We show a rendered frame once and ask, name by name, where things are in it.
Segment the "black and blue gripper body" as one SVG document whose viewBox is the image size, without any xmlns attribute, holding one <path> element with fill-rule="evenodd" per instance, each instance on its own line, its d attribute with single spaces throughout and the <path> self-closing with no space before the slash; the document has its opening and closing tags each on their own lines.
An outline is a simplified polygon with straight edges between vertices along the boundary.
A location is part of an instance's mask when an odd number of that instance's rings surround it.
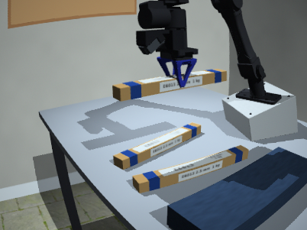
<svg viewBox="0 0 307 230">
<path fill-rule="evenodd" d="M 166 58 L 175 61 L 191 60 L 192 55 L 198 54 L 198 49 L 187 47 L 187 28 L 179 28 L 179 30 L 184 30 L 184 49 L 168 50 L 163 48 L 157 48 L 156 52 L 160 52 L 161 58 Z"/>
</svg>

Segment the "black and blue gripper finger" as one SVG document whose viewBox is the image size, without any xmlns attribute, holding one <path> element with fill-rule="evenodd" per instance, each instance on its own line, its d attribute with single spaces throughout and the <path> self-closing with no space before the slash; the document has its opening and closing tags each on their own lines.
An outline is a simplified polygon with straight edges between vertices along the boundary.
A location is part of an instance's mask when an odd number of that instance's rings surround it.
<svg viewBox="0 0 307 230">
<path fill-rule="evenodd" d="M 161 65 L 163 71 L 165 72 L 166 76 L 170 76 L 170 72 L 166 66 L 167 62 L 171 62 L 172 60 L 168 60 L 168 59 L 164 59 L 161 57 L 157 57 L 157 61 L 159 62 L 159 64 Z M 173 75 L 176 75 L 176 73 L 173 70 Z"/>
<path fill-rule="evenodd" d="M 186 85 L 187 79 L 189 78 L 189 74 L 192 72 L 192 69 L 195 66 L 196 62 L 197 62 L 196 58 L 191 58 L 191 60 L 179 60 L 179 61 L 172 60 L 173 68 L 175 70 L 176 78 L 179 82 L 180 87 L 184 87 Z M 188 64 L 188 66 L 186 68 L 185 76 L 182 79 L 181 66 L 186 64 Z"/>
</svg>

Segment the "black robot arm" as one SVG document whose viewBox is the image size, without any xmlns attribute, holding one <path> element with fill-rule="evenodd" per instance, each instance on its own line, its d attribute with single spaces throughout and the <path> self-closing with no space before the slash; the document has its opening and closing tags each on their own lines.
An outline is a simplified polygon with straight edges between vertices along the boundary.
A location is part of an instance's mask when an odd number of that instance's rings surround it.
<svg viewBox="0 0 307 230">
<path fill-rule="evenodd" d="M 236 98 L 275 105 L 282 96 L 265 91 L 262 79 L 266 74 L 251 46 L 244 25 L 241 11 L 243 0 L 211 0 L 211 2 L 218 13 L 221 13 L 231 33 L 237 51 L 240 74 L 248 79 L 249 89 L 242 89 L 236 94 Z M 152 54 L 157 48 L 184 49 L 184 30 L 179 28 L 186 28 L 186 10 L 174 6 L 187 3 L 189 0 L 158 0 L 139 4 L 137 19 L 143 29 L 176 28 L 176 30 L 136 31 L 136 44 L 143 54 Z"/>
</svg>

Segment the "tan rectangular box with blue bands and white label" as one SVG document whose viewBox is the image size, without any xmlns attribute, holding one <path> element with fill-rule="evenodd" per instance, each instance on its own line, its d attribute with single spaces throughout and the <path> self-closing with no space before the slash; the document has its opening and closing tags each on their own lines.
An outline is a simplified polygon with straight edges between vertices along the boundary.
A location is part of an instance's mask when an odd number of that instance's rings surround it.
<svg viewBox="0 0 307 230">
<path fill-rule="evenodd" d="M 242 145 L 183 164 L 132 176 L 139 193 L 181 183 L 247 159 L 249 149 Z"/>
</svg>

